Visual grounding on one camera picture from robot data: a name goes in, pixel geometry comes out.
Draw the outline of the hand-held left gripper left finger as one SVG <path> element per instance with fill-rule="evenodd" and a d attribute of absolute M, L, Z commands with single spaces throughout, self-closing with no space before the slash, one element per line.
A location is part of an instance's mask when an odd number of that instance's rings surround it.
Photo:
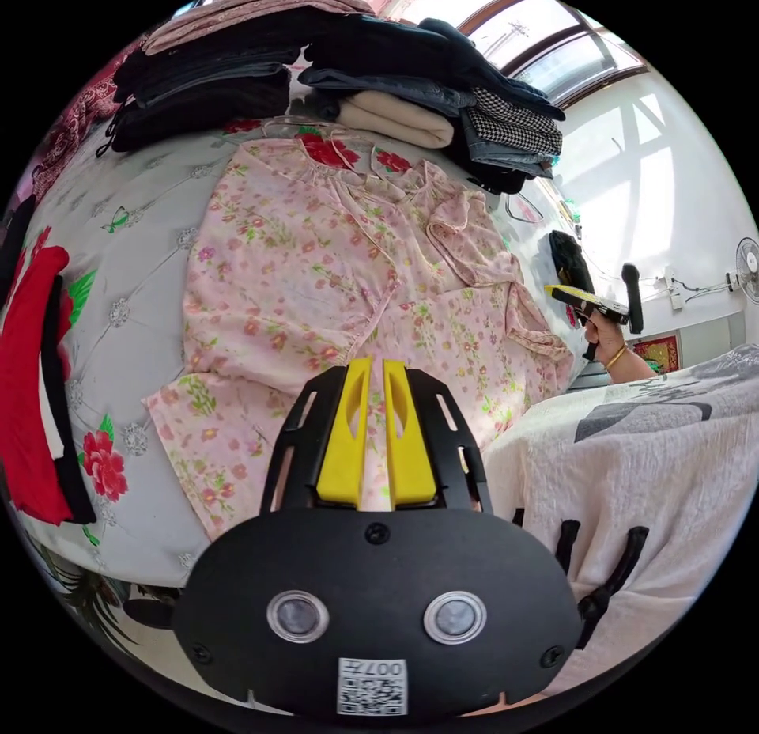
<path fill-rule="evenodd" d="M 316 484 L 323 504 L 361 502 L 371 368 L 370 358 L 356 358 L 346 369 Z"/>

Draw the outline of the person's right hand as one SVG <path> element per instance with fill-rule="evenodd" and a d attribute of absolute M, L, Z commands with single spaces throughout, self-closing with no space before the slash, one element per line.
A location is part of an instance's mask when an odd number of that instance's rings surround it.
<path fill-rule="evenodd" d="M 607 366 L 620 350 L 625 348 L 621 327 L 594 311 L 585 325 L 585 338 L 595 347 L 594 359 Z"/>

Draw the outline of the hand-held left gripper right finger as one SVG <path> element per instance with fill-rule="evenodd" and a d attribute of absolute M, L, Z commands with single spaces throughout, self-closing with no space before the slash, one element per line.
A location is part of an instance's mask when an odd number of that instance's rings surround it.
<path fill-rule="evenodd" d="M 408 372 L 400 361 L 383 361 L 386 460 L 392 505 L 431 505 L 436 480 L 430 464 Z"/>

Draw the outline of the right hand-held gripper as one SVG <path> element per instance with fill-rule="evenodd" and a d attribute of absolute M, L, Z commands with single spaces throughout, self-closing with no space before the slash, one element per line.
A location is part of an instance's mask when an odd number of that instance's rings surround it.
<path fill-rule="evenodd" d="M 624 326 L 629 322 L 629 309 L 627 307 L 597 297 L 583 289 L 554 284 L 545 285 L 544 290 L 554 300 L 570 305 L 576 317 L 583 324 L 587 324 L 591 320 L 593 312 L 597 312 L 611 323 L 619 326 Z"/>

